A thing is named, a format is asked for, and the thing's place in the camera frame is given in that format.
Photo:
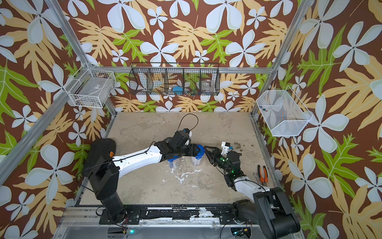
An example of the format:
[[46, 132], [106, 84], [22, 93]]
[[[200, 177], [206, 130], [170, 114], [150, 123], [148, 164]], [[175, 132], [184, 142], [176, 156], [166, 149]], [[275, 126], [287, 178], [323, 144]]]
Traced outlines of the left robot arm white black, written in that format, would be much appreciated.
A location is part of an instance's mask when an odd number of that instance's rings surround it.
[[117, 193], [119, 178], [141, 167], [181, 157], [201, 159], [204, 147], [191, 142], [189, 129], [178, 130], [174, 136], [154, 141], [146, 149], [116, 156], [116, 142], [98, 139], [91, 145], [82, 175], [88, 178], [96, 199], [104, 206], [102, 218], [109, 224], [122, 224], [128, 212]]

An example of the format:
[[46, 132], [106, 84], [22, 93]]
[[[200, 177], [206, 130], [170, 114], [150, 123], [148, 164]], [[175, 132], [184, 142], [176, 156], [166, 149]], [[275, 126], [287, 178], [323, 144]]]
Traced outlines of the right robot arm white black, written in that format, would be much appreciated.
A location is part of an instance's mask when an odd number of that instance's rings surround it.
[[227, 186], [248, 197], [232, 204], [235, 220], [258, 225], [267, 239], [300, 232], [300, 222], [284, 191], [280, 187], [269, 188], [250, 180], [241, 170], [241, 153], [232, 150], [224, 153], [210, 146], [204, 149], [211, 165], [222, 170]]

